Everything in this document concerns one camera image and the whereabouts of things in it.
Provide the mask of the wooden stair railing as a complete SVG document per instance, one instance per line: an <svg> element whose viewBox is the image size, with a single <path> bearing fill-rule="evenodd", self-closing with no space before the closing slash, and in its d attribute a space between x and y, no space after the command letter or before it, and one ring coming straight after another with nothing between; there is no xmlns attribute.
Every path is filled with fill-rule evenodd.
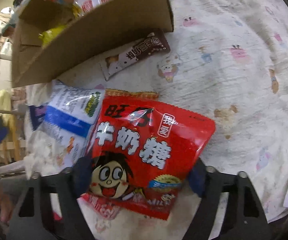
<svg viewBox="0 0 288 240"><path fill-rule="evenodd" d="M0 142L0 166L20 161L24 157L26 141L20 137L22 128L19 127L19 121L24 118L25 110L0 109L0 117L7 128L7 134Z"/></svg>

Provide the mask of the white patterned bed quilt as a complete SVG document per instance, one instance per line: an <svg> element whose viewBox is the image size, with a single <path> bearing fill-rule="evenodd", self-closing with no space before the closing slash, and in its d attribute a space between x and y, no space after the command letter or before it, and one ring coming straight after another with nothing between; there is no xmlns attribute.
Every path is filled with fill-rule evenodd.
<svg viewBox="0 0 288 240"><path fill-rule="evenodd" d="M74 88L151 91L160 101L212 119L200 159L244 171L269 222L288 215L288 6L284 0L169 0L169 53L154 53L105 80L100 64L146 36L95 55L54 80ZM49 100L51 81L26 85Z"/></svg>

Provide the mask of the blue white cracker bag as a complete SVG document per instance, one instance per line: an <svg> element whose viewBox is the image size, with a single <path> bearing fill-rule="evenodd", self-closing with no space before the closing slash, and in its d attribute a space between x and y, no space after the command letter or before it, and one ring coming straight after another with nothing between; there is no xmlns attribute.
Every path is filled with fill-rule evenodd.
<svg viewBox="0 0 288 240"><path fill-rule="evenodd" d="M57 174L86 154L98 120L104 89L83 89L52 81L41 124L28 140L27 177Z"/></svg>

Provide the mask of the yellow chip bag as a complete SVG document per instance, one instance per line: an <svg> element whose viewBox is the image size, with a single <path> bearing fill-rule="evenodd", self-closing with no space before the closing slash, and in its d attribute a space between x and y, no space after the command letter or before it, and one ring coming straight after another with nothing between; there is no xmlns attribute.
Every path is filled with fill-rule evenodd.
<svg viewBox="0 0 288 240"><path fill-rule="evenodd" d="M73 4L72 11L75 18L79 18L80 16L83 15L83 11L81 7L77 5L77 3ZM54 28L39 33L39 39L42 42L41 47L45 48L49 43L51 43L57 36L59 36L68 27L68 24L71 23L72 21L73 21L72 19L69 19L68 22L65 24L60 24Z"/></svg>

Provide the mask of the open cardboard box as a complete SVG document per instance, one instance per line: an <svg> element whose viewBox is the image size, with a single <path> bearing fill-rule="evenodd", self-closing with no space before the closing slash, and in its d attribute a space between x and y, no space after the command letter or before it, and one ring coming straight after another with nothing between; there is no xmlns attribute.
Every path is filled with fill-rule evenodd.
<svg viewBox="0 0 288 240"><path fill-rule="evenodd" d="M39 33L73 21L45 48ZM105 51L161 29L174 30L169 0L108 0L81 18L66 6L30 0L19 9L13 34L11 84L47 83Z"/></svg>

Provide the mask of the brown chocolate bar wrapper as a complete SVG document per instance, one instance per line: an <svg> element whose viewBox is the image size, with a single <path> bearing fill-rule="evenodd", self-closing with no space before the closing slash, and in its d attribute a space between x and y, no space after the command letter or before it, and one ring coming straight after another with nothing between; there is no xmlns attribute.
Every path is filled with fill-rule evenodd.
<svg viewBox="0 0 288 240"><path fill-rule="evenodd" d="M154 53L169 53L170 50L164 32L156 29L133 46L127 47L118 54L106 57L100 64L101 70L107 81L121 70L152 56Z"/></svg>

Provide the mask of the red Wangzai milk candy bag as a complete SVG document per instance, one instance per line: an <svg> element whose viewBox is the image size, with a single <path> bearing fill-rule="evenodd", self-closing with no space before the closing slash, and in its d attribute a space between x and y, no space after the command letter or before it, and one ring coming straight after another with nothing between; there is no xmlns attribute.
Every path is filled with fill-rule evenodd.
<svg viewBox="0 0 288 240"><path fill-rule="evenodd" d="M144 93L106 92L82 197L166 220L215 130L212 119Z"/></svg>

